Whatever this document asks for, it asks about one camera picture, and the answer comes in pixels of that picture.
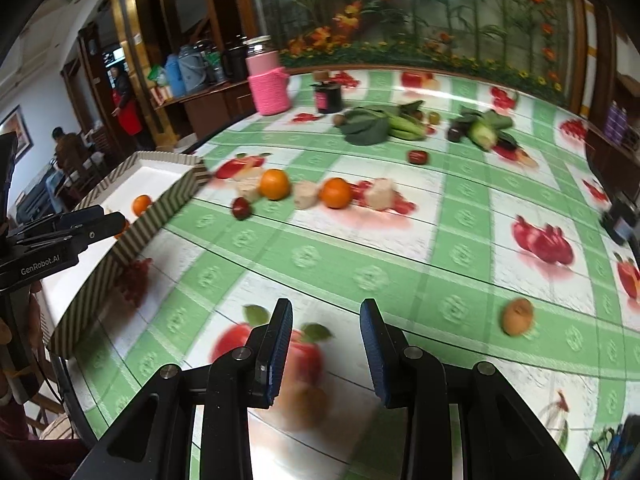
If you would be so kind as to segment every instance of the tangerine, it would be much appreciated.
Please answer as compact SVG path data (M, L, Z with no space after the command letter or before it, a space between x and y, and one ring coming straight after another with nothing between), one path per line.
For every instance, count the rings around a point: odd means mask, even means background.
M118 234L113 235L113 237L117 240L118 238L120 238L123 234L124 231L126 231L127 229L129 229L129 220L127 220L126 218L124 219L124 227L122 228L122 231L120 231Z
M260 179L260 193L269 200L280 200L289 195L289 177L282 170L267 170Z
M153 201L149 195L140 195L131 204L131 210L135 216L140 216L152 203Z
M342 209L351 203L351 186L342 178L327 180L320 191L320 200L331 209Z

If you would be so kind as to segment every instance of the blue bottle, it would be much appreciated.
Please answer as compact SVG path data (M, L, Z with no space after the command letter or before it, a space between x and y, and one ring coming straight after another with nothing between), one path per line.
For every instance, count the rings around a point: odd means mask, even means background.
M174 97L182 97L187 93L187 89L184 86L182 80L182 74L180 73L180 66L178 65L178 56L175 54L169 54L166 58L166 64L164 66L166 71L166 78L169 81L171 92Z

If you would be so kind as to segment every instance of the pink label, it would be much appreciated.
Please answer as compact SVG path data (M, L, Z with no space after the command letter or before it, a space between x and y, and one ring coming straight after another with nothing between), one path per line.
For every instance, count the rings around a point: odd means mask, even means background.
M316 108L318 110L326 110L326 94L324 92L315 92L314 95L316 96Z

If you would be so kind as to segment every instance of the flower painting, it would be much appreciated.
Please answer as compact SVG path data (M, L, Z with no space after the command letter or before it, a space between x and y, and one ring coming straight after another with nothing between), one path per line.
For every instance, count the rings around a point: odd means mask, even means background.
M15 161L18 162L22 156L33 146L27 127L24 124L24 117L18 105L11 113L0 123L0 135L15 132L18 135L18 150L15 155Z

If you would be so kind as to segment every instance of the man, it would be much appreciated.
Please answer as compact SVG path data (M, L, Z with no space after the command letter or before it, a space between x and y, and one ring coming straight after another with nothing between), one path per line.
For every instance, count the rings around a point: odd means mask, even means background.
M35 293L40 282L31 285L27 340L34 352L40 346L40 306ZM14 334L0 319L0 344L7 344ZM77 438L66 440L37 440L29 432L24 407L17 404L4 372L0 370L0 446L8 446L17 463L31 480L68 480L84 460L88 450Z
M116 105L112 116L118 118L120 126L136 139L139 150L152 152L156 149L156 143L151 133L143 126L138 117L136 108L136 100L133 96L133 88L126 70L121 65L113 65L110 67L111 77L114 80L113 104Z
M74 171L80 177L85 177L87 170L84 162L91 156L80 136L76 134L65 134L59 126L53 129L51 134L56 141L56 162L58 167L66 176L70 176Z

